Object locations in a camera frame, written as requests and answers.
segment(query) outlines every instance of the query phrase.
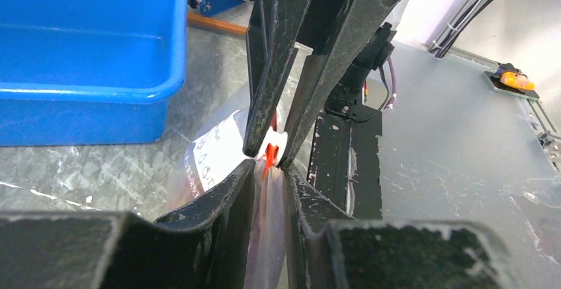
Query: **white wall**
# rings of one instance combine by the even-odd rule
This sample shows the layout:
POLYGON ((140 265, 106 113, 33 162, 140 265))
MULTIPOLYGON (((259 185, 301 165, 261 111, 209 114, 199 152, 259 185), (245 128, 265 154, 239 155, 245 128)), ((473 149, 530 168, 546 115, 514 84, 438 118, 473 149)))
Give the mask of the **white wall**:
POLYGON ((495 0, 455 46, 522 69, 561 125, 561 0, 495 0))
POLYGON ((424 44, 455 0, 410 0, 396 39, 424 44))
MULTIPOLYGON (((453 0, 411 0, 396 38, 424 43, 453 0)), ((561 0, 495 0, 454 45, 512 62, 537 84, 547 113, 561 125, 561 0)))

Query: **black metal frame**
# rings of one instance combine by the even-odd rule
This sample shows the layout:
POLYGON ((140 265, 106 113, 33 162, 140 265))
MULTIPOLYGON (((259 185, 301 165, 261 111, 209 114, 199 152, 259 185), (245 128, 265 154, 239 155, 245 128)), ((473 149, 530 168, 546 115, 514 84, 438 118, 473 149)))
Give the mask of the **black metal frame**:
MULTIPOLYGON (((294 43, 314 49, 296 91, 300 104, 288 116, 290 141, 282 159, 290 288, 519 288, 505 247, 488 229, 354 220, 380 218, 381 115, 355 123, 320 110, 337 87, 354 96, 350 85, 360 85, 365 70, 385 61, 390 38, 376 39, 375 33, 396 2, 255 0, 247 32, 248 155, 257 153, 269 127, 294 43), (376 60, 369 63, 361 54, 376 60), (362 73, 348 79, 356 72, 362 73), (319 137, 306 180, 292 160, 314 122, 319 137), (339 157, 328 157, 333 154, 339 157), (358 172, 348 171, 349 160, 358 172), (342 210, 349 181, 356 195, 366 196, 355 199, 353 216, 342 210)), ((0 283, 28 289, 243 288, 254 168, 254 160, 244 161, 222 183, 153 224, 115 212, 0 213, 0 283)))

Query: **black cable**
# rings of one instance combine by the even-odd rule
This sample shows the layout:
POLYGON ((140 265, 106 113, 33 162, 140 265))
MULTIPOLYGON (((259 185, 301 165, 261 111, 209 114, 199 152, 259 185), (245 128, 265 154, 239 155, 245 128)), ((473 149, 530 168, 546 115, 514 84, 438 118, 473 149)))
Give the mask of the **black cable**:
MULTIPOLYGON (((463 32, 463 30, 471 23, 471 21, 473 19, 475 19, 475 17, 477 15, 479 15, 481 13, 481 11, 483 11, 483 9, 485 9, 490 3, 492 3, 494 0, 487 0, 476 12, 475 14, 471 17, 471 19, 467 20, 467 23, 464 25, 464 27, 462 29, 460 29, 457 34, 453 37, 454 35, 454 31, 449 32, 446 37, 444 38, 444 40, 441 42, 441 45, 443 46, 442 48, 433 48, 431 50, 429 50, 429 52, 434 53, 438 58, 443 57, 444 55, 446 55, 446 53, 450 50, 450 48, 452 48, 452 45, 456 42, 457 38, 460 36, 460 34, 463 32)), ((460 15, 460 17, 458 18, 458 20, 456 20, 456 22, 454 23, 454 27, 462 24, 462 22, 464 21, 464 19, 472 12, 473 8, 476 7, 477 3, 473 3, 471 4, 471 6, 469 6, 469 8, 467 8, 467 10, 465 10, 465 12, 463 12, 463 14, 460 15)))
POLYGON ((363 122, 368 122, 370 119, 374 118, 376 116, 376 114, 378 114, 380 111, 382 111, 382 108, 384 108, 386 106, 386 103, 388 102, 388 99, 390 98, 390 87, 388 86, 388 82, 386 81, 386 74, 384 73, 383 65, 380 66, 378 69, 380 70, 380 78, 382 80, 382 84, 384 84, 384 86, 386 87, 386 99, 384 99, 384 101, 382 102, 380 107, 374 112, 374 114, 372 114, 372 116, 370 116, 366 119, 363 119, 363 120, 357 120, 357 119, 351 118, 351 120, 353 122, 356 122, 358 124, 361 124, 363 122))
MULTIPOLYGON (((492 3, 494 0, 487 0, 473 15, 473 17, 471 19, 467 20, 466 25, 464 26, 464 28, 466 28, 472 21, 473 19, 475 19, 475 17, 477 17, 490 3, 492 3)), ((458 31, 458 34, 456 34, 456 36, 454 38, 452 38, 452 40, 450 40, 449 42, 446 43, 446 46, 443 47, 442 49, 442 54, 440 56, 443 57, 444 55, 446 55, 446 53, 448 53, 448 51, 452 48, 452 45, 454 45, 454 43, 456 42, 456 40, 458 40, 458 37, 460 36, 460 34, 462 34, 463 29, 461 29, 460 31, 458 31)))

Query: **white clip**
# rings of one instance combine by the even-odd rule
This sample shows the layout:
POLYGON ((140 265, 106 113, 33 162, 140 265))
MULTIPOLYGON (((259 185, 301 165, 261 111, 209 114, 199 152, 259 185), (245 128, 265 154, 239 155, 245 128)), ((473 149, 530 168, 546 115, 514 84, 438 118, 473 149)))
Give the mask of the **white clip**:
POLYGON ((443 49, 443 47, 441 47, 441 46, 439 46, 439 45, 437 44, 437 41, 436 41, 436 40, 433 40, 433 45, 434 45, 435 48, 437 48, 437 49, 441 49, 441 50, 443 49))
POLYGON ((282 133, 276 132, 273 130, 273 127, 269 127, 269 130, 267 130, 267 133, 265 134, 265 139, 261 144, 261 148, 259 148, 259 153, 257 154, 257 158, 262 159, 263 156, 266 155, 267 153, 267 146, 269 144, 273 144, 279 147, 279 151, 277 153, 277 159, 273 163, 273 165, 276 167, 277 165, 279 165, 282 155, 284 155, 287 141, 288 141, 288 134, 286 132, 282 132, 282 133))
POLYGON ((457 28, 454 28, 449 22, 446 22, 446 25, 448 26, 448 28, 450 28, 450 30, 452 31, 458 31, 457 28))

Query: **orange object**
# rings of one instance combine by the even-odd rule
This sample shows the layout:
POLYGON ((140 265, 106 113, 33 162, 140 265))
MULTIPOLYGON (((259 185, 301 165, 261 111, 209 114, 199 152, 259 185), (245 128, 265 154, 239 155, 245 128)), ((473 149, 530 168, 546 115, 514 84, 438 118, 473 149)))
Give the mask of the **orange object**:
POLYGON ((279 154, 279 147, 277 145, 268 144, 267 150, 265 151, 265 168, 263 169, 263 181, 267 178, 267 173, 269 169, 277 161, 277 155, 279 154))
POLYGON ((526 75, 512 71, 506 71, 501 75, 501 83, 514 89, 523 89, 526 91, 533 91, 536 87, 534 83, 530 82, 526 75))
POLYGON ((187 14, 190 23, 197 23, 216 30, 227 31, 234 34, 245 35, 247 28, 237 24, 229 23, 220 19, 205 17, 196 13, 187 14))

